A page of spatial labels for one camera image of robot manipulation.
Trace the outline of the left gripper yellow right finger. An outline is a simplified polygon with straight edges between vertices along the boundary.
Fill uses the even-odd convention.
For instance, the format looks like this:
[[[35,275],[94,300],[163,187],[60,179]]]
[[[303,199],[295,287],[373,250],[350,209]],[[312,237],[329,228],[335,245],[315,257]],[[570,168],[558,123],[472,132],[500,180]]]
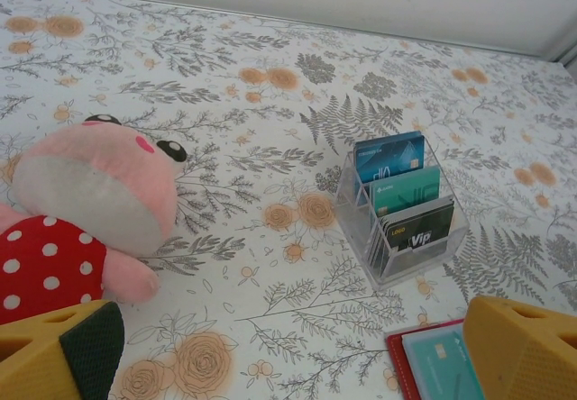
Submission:
[[[577,316],[480,295],[463,338],[486,400],[577,400]]]

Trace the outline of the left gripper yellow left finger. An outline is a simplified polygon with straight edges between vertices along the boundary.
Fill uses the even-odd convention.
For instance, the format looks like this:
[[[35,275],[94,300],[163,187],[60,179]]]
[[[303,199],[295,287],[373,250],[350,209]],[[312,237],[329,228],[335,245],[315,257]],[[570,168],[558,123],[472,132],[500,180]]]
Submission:
[[[0,400],[107,400],[123,351],[114,301],[0,325]]]

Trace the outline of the red card holder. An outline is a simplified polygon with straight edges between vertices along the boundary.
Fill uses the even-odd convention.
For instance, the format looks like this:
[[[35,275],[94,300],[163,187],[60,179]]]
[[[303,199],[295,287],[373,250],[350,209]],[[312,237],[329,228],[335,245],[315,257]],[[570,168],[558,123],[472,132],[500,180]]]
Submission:
[[[402,345],[402,336],[413,332],[421,332],[431,330],[437,327],[444,327],[454,324],[463,325],[463,320],[458,319],[453,321],[447,321],[444,323],[434,324],[427,327],[423,326],[411,330],[393,332],[386,337],[386,344],[389,351],[389,356],[391,358],[393,367],[397,372],[398,382],[404,400],[421,400],[421,397],[418,393],[417,385],[411,372],[407,355]]]

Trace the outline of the teal credit card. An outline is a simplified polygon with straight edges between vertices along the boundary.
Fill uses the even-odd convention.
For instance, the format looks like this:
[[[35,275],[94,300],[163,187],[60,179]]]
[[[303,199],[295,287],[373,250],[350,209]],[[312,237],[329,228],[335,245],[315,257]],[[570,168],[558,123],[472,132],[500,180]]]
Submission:
[[[378,217],[436,200],[440,193],[438,166],[386,177],[369,185],[371,205]]]
[[[485,400],[462,324],[405,334],[402,345],[421,400]]]

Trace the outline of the clear acrylic card organizer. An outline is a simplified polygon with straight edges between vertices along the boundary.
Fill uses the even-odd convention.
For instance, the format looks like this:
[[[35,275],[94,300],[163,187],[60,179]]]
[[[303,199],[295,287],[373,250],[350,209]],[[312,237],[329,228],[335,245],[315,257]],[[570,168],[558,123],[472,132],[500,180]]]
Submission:
[[[438,166],[441,169],[438,198],[451,196],[454,200],[453,221],[449,234],[446,238],[417,249],[393,252],[384,271],[380,273],[369,264],[371,244],[380,219],[371,205],[369,185],[373,181],[366,184],[361,182],[353,164],[353,150],[347,154],[336,192],[336,218],[359,264],[375,289],[381,290],[392,286],[453,256],[469,230],[469,222],[461,204],[425,136],[423,168],[430,166]]]

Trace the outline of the black VIP credit card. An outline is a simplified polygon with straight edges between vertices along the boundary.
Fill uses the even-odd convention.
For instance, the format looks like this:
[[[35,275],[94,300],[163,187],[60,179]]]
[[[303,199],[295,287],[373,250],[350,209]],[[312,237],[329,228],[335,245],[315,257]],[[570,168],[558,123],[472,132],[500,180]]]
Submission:
[[[393,252],[417,249],[446,238],[453,212],[454,200],[446,196],[382,216],[371,244],[370,266],[382,273]]]

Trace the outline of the blue VIP credit card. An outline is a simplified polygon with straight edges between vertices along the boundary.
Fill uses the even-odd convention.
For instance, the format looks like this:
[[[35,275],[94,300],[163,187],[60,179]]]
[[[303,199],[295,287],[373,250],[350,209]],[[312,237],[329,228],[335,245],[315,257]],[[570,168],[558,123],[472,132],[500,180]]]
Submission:
[[[363,184],[420,169],[424,159],[425,136],[421,132],[358,141],[353,148],[353,164]]]

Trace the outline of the pink plush toy red dress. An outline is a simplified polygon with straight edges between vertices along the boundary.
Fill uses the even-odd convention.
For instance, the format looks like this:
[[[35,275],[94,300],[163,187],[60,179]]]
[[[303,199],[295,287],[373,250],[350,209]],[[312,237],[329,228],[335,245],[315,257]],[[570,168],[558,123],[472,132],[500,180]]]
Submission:
[[[143,258],[170,237],[175,141],[153,142],[99,114],[35,142],[14,169],[16,207],[0,204],[0,324],[100,299],[152,299]]]

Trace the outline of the floral patterned table mat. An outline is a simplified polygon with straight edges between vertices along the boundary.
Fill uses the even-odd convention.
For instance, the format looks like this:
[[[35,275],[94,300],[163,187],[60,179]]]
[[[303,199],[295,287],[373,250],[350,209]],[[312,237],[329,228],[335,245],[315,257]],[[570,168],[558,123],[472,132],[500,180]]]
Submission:
[[[577,314],[577,84],[556,64],[135,0],[0,0],[0,203],[23,151],[111,114],[180,142],[179,222],[123,309],[108,400],[401,400],[385,335],[477,295]],[[372,289],[331,203],[419,131],[470,227]]]

